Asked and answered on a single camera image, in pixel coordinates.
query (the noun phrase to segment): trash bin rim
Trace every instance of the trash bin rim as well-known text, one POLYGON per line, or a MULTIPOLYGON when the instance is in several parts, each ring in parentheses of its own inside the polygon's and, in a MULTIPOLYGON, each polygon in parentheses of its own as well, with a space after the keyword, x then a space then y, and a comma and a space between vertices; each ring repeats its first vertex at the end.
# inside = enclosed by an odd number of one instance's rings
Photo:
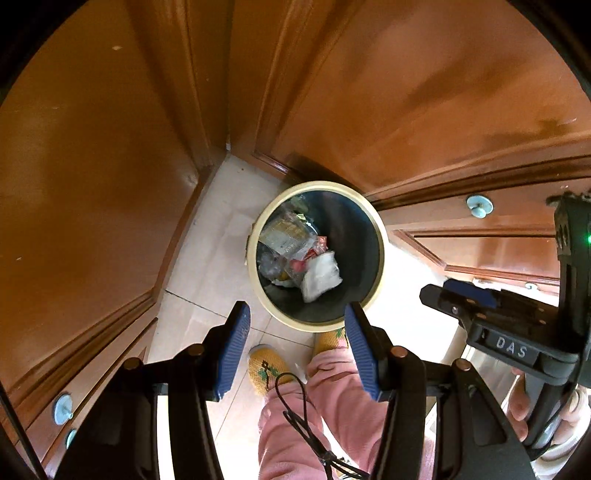
POLYGON ((378 275, 376 276, 376 281, 374 282, 368 295, 361 302, 361 306, 363 308, 367 308, 374 302, 382 286, 381 280, 384 273, 384 264, 386 256, 385 245, 386 242, 388 242, 388 234, 386 233, 386 227, 384 226, 384 223, 380 218, 379 213, 374 209, 374 207, 371 205, 371 203, 368 202, 368 200, 365 197, 363 197, 360 193, 356 192, 355 190, 340 183, 335 183, 333 181, 307 181, 305 183, 300 183, 299 185, 291 187, 282 192, 280 195, 278 195, 262 211, 258 219, 256 219, 256 222, 253 224, 252 232, 248 238, 248 243, 246 246, 246 266, 248 269, 248 277, 250 278, 252 288, 254 289, 256 297, 259 299, 259 301, 262 303, 265 309, 277 320, 289 327, 295 328, 296 330, 301 330, 303 332, 328 332, 330 330, 335 330, 337 328, 344 326, 344 318, 340 317, 338 319, 334 319, 329 322, 323 323, 307 323, 302 322, 300 320, 294 320, 293 318, 285 315, 273 304, 273 302, 271 302, 271 300, 269 300, 269 298, 265 294, 265 291, 263 290, 261 282, 259 280, 258 271, 256 267, 256 248, 258 245, 258 238, 271 214, 277 209, 277 207, 279 207, 279 205, 281 205, 284 201, 290 199, 291 197, 305 192, 312 192, 315 190, 323 192, 335 192, 341 194, 349 200, 352 200, 363 210, 363 212, 368 216, 368 218, 372 222, 378 237, 380 250, 378 275))

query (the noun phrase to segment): blue gripper pad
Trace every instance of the blue gripper pad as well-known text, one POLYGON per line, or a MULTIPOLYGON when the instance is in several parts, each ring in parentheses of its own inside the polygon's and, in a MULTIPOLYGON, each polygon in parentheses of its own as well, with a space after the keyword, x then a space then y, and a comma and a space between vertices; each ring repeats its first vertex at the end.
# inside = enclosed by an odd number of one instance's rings
POLYGON ((226 325, 233 324, 232 331, 222 349, 217 362, 217 378, 213 393, 217 400, 232 388, 238 362, 251 327, 251 309, 245 301, 237 301, 230 312, 226 325))
POLYGON ((377 401, 381 391, 378 383, 378 361, 375 359, 363 333, 362 322, 369 326, 361 306, 359 304, 356 304, 355 307, 353 304, 347 305, 345 307, 345 332, 355 357, 363 389, 369 393, 371 398, 377 401))
POLYGON ((480 288, 473 283, 450 278, 443 283, 443 288, 478 302, 483 307, 497 308, 497 300, 488 288, 480 288))

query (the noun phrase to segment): yellow knit slipper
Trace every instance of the yellow knit slipper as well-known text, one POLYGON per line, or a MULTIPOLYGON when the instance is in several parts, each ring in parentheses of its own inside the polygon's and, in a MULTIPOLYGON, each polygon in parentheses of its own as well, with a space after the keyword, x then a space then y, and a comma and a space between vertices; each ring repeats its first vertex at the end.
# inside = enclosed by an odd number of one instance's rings
MULTIPOLYGON (((257 345, 248 352, 248 377, 256 393, 261 396, 275 388, 275 379, 279 375, 289 371, 286 361, 271 345, 257 345)), ((286 375, 279 379, 279 384, 293 379, 292 376, 286 375)))
POLYGON ((349 340, 344 327, 316 334, 313 356, 336 348, 349 348, 349 340))

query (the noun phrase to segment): trash can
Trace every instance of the trash can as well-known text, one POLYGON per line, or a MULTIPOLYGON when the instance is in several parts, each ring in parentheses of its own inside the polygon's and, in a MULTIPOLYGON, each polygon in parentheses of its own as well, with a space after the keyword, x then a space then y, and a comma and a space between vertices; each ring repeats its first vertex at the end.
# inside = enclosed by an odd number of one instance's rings
POLYGON ((305 332, 327 332, 344 324, 345 306, 358 301, 369 306, 378 294, 384 272, 386 229, 378 212, 358 192, 331 181, 296 185, 273 200, 256 220, 246 247, 246 264, 261 303, 276 319, 305 332), (305 303, 299 288, 282 288, 263 277, 256 264, 259 236, 265 225, 280 214, 286 201, 307 209, 306 218, 327 236, 335 252, 340 285, 305 303))

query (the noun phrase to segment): black cable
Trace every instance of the black cable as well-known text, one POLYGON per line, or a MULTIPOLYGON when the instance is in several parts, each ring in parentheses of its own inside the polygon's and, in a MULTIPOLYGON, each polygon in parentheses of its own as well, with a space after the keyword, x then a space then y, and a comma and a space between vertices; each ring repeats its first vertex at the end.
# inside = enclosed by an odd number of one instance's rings
POLYGON ((33 445, 31 445, 31 441, 27 436, 27 432, 25 432, 25 429, 23 428, 20 420, 18 420, 17 412, 12 407, 12 404, 10 403, 10 399, 8 398, 6 390, 4 390, 2 382, 0 382, 0 404, 2 404, 2 406, 4 407, 4 411, 6 412, 8 420, 10 421, 12 427, 17 433, 18 439, 21 441, 22 448, 25 450, 25 453, 27 454, 29 461, 31 462, 31 465, 33 466, 33 470, 35 470, 35 473, 39 477, 39 480, 47 480, 47 474, 43 469, 43 465, 39 461, 39 457, 35 453, 33 445))
POLYGON ((322 442, 318 439, 316 435, 312 432, 310 425, 308 424, 308 411, 306 408, 307 400, 306 400, 306 388, 302 381, 293 373, 285 372, 278 375, 275 379, 275 392, 277 392, 277 397, 283 403, 283 406, 286 408, 286 411, 283 412, 283 416, 288 421, 288 423, 295 428, 295 430, 302 436, 302 438, 306 441, 306 443, 310 446, 312 451, 318 457, 318 460, 324 466, 324 471, 326 472, 327 480, 332 480, 332 470, 331 468, 335 468, 341 473, 345 473, 349 475, 350 478, 355 478, 358 480, 368 480, 369 474, 359 468, 355 468, 354 466, 345 463, 341 459, 337 458, 336 455, 331 451, 327 450, 322 442), (304 401, 304 418, 302 419, 297 413, 295 413, 290 406, 285 402, 281 394, 279 393, 279 379, 286 376, 291 375, 295 378, 295 380, 300 384, 301 393, 303 396, 304 401))
MULTIPOLYGON (((532 445, 535 445, 539 441, 540 437, 544 434, 545 430, 550 426, 550 424, 554 420, 556 420, 556 417, 558 415, 560 415, 560 412, 562 412, 562 410, 565 408, 566 404, 570 401, 570 397, 573 395, 574 391, 577 388, 577 385, 579 384, 579 378, 581 376, 581 372, 583 371, 583 364, 586 362, 587 358, 589 358, 590 353, 591 353, 591 326, 589 327, 589 331, 587 333, 587 341, 585 343, 585 347, 583 348, 583 351, 579 354, 579 364, 577 366, 577 374, 574 377, 573 384, 570 386, 568 394, 564 395, 562 400, 560 401, 560 408, 558 410, 556 410, 556 412, 554 412, 554 415, 552 415, 550 417, 550 419, 545 423, 544 427, 540 430, 538 435, 536 435, 534 441, 531 443, 532 445)), ((539 456, 542 456, 543 454, 545 454, 546 451, 548 451, 548 449, 551 446, 552 446, 552 440, 550 440, 547 443, 547 445, 545 445, 544 447, 542 447, 540 449, 539 456)))

